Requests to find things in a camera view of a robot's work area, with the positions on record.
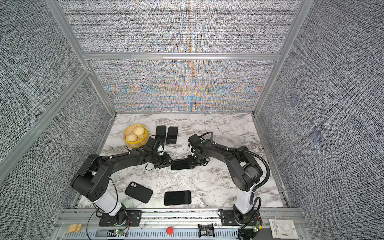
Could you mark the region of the black phone front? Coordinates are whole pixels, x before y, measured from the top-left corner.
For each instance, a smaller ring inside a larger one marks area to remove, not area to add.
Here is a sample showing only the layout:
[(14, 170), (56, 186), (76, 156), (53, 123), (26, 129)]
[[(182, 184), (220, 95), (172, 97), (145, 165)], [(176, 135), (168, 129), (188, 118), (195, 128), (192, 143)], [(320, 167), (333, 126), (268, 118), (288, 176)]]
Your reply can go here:
[(189, 205), (192, 203), (191, 191), (165, 192), (164, 205)]

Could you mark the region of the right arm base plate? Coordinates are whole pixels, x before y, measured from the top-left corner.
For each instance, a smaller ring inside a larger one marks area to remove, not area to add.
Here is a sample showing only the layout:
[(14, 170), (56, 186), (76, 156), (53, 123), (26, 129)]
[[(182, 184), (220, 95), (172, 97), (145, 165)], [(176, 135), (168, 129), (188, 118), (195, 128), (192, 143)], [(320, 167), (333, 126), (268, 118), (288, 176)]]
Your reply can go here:
[(254, 212), (254, 208), (252, 208), (246, 214), (242, 214), (242, 212), (238, 210), (219, 209), (218, 215), (223, 226), (243, 226), (248, 223), (249, 226), (256, 226), (258, 228), (259, 226), (263, 225), (263, 220), (261, 219), (259, 212), (251, 220), (251, 217), (253, 216)]

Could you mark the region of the black phone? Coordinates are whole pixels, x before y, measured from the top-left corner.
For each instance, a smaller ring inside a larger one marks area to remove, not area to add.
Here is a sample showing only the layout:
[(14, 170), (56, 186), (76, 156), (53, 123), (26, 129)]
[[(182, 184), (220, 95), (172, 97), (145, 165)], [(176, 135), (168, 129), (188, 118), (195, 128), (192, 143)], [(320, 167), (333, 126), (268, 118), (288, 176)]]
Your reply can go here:
[(183, 159), (180, 161), (175, 161), (171, 165), (172, 171), (178, 171), (178, 170), (187, 170), (187, 169), (194, 169), (195, 167), (190, 164), (190, 161), (188, 159)]
[(191, 191), (165, 192), (164, 205), (189, 205), (192, 203)]

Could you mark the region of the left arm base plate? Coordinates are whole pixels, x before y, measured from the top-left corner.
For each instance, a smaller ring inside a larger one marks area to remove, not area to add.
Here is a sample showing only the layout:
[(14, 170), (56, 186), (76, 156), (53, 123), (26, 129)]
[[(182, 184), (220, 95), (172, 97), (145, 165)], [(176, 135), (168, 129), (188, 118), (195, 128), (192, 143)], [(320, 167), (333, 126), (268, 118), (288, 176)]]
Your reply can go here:
[(102, 214), (99, 227), (138, 227), (142, 218), (142, 211), (119, 211), (115, 216)]

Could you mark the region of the black phone case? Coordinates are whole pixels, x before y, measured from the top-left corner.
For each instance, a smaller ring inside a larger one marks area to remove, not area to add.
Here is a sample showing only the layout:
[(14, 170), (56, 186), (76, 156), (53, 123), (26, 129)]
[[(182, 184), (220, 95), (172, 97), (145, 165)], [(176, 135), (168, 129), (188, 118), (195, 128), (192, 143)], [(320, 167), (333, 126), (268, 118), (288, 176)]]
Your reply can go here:
[(157, 126), (155, 139), (159, 142), (165, 143), (166, 142), (166, 133), (167, 133), (167, 127), (166, 126)]
[(167, 144), (176, 144), (177, 143), (177, 137), (178, 137), (178, 127), (169, 127), (168, 133), (166, 137), (166, 143)]
[(147, 204), (153, 195), (153, 190), (144, 187), (136, 182), (130, 182), (125, 190), (125, 195), (135, 200), (138, 200), (144, 204)]

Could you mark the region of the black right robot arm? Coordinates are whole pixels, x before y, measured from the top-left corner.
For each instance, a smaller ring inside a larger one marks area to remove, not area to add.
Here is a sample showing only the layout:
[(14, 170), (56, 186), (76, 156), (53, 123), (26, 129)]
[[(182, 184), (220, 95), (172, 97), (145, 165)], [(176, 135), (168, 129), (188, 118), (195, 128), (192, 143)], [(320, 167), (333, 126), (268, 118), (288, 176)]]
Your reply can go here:
[(231, 148), (216, 143), (212, 138), (202, 136), (189, 137), (191, 167), (206, 166), (211, 158), (226, 164), (230, 177), (238, 188), (237, 201), (234, 204), (235, 221), (244, 225), (256, 216), (260, 208), (255, 207), (261, 200), (255, 198), (256, 190), (262, 187), (270, 178), (271, 170), (268, 162), (259, 154), (251, 152), (247, 147)]

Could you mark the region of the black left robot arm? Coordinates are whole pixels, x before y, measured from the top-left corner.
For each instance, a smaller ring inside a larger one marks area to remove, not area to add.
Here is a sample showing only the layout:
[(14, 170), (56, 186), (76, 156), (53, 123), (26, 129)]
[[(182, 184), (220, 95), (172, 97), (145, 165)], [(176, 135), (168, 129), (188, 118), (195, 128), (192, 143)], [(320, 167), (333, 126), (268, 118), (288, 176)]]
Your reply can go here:
[(114, 217), (120, 214), (123, 206), (119, 201), (118, 194), (111, 194), (108, 191), (112, 174), (143, 164), (152, 164), (155, 169), (161, 169), (172, 163), (173, 160), (168, 153), (159, 154), (141, 148), (112, 156), (92, 154), (88, 156), (73, 177), (71, 187), (105, 214)]

